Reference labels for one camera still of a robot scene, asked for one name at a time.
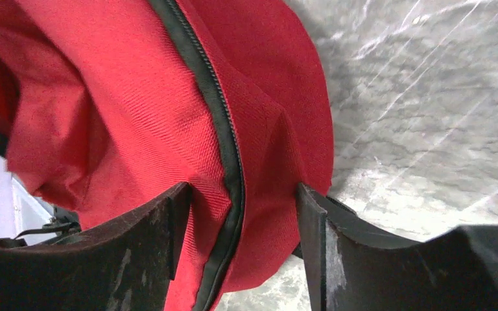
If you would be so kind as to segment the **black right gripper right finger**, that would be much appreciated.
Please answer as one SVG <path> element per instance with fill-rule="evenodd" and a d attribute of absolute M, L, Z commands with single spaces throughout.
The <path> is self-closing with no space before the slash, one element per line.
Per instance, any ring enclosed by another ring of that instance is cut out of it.
<path fill-rule="evenodd" d="M 313 310 L 498 310 L 498 225 L 418 242 L 304 184 L 296 209 Z"/>

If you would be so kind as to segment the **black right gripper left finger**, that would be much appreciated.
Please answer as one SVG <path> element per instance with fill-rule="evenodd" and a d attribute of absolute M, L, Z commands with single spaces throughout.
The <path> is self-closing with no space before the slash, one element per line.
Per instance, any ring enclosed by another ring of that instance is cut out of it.
<path fill-rule="evenodd" d="M 191 194 L 182 182 L 57 244 L 0 248 L 0 310 L 163 310 Z"/>

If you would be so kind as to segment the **red student backpack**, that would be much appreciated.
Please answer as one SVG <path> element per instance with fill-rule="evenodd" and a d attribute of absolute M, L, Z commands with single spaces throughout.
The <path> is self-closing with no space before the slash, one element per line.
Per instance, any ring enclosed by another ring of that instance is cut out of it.
<path fill-rule="evenodd" d="M 0 1 L 0 133 L 26 189 L 87 229 L 195 189 L 166 310 L 213 310 L 299 243 L 331 186 L 326 80 L 283 1 Z"/>

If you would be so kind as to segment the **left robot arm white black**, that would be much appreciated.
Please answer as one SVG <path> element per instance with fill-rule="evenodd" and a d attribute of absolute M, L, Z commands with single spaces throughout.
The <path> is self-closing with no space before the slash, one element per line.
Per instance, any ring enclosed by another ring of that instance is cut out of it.
<path fill-rule="evenodd" d="M 0 238 L 0 248 L 12 249 L 27 247 L 28 243 L 24 239 L 26 235 L 48 235 L 54 234 L 52 238 L 37 242 L 37 244 L 52 245 L 65 239 L 67 236 L 81 232 L 78 214 L 67 211 L 61 207 L 54 207 L 54 214 L 51 221 L 42 225 L 41 228 L 28 229 L 20 232 L 14 238 Z"/>

